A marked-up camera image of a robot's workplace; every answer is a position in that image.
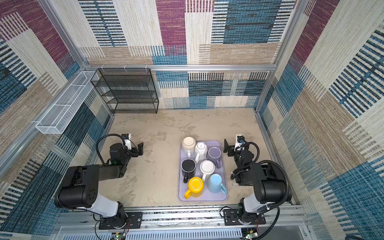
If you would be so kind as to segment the white speckled mug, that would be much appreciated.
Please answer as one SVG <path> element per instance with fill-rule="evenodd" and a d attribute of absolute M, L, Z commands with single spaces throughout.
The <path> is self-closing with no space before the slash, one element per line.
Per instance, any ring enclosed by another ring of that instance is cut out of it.
<path fill-rule="evenodd" d="M 187 158 L 193 159 L 195 157 L 196 140 L 192 137 L 186 137 L 182 141 L 182 150 Z"/>

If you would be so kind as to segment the black mug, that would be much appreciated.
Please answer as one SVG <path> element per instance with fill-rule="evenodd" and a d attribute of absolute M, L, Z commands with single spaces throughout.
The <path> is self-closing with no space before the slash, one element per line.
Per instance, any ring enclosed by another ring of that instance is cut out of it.
<path fill-rule="evenodd" d="M 195 177 L 196 174 L 196 163 L 192 159 L 185 159 L 181 165 L 183 183 L 187 183 L 190 179 Z"/>

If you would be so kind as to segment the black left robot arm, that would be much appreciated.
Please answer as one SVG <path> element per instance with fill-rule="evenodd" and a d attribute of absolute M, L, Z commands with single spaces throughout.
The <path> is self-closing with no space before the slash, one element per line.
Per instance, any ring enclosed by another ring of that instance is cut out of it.
<path fill-rule="evenodd" d="M 108 165 L 88 165 L 68 168 L 58 188 L 55 206 L 62 209 L 85 210 L 101 217 L 99 230 L 139 229 L 142 212 L 127 213 L 121 202 L 99 193 L 99 182 L 124 177 L 131 158 L 143 155 L 144 144 L 128 149 L 118 143 L 110 147 Z"/>

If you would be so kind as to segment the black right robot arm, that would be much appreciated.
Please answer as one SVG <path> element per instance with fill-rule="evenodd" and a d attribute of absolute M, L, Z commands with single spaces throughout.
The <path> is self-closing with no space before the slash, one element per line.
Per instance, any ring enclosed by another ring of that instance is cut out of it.
<path fill-rule="evenodd" d="M 234 145 L 229 145 L 226 140 L 224 143 L 223 152 L 233 157 L 237 166 L 230 179 L 239 186 L 253 187 L 253 193 L 242 198 L 236 209 L 220 210 L 225 225 L 264 225 L 265 213 L 292 198 L 288 175 L 271 160 L 259 161 L 259 146 L 247 142 L 244 136 L 238 135 Z"/>

